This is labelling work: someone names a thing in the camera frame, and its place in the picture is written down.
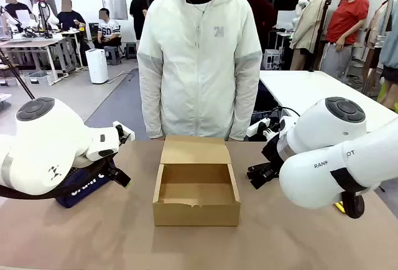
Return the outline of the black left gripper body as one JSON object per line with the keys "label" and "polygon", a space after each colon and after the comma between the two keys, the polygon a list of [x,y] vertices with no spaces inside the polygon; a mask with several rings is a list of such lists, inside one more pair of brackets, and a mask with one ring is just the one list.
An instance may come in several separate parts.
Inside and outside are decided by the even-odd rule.
{"label": "black left gripper body", "polygon": [[102,174],[107,177],[117,177],[121,173],[121,170],[116,167],[113,158],[106,159],[104,162]]}

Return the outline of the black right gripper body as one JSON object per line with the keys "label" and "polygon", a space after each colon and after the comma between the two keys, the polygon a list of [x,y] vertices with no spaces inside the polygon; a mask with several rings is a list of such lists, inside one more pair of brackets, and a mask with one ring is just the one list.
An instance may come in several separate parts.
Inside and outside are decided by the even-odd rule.
{"label": "black right gripper body", "polygon": [[282,159],[277,151],[277,143],[279,141],[279,134],[276,134],[270,139],[262,150],[263,156],[269,161],[271,169],[279,173],[282,167]]}

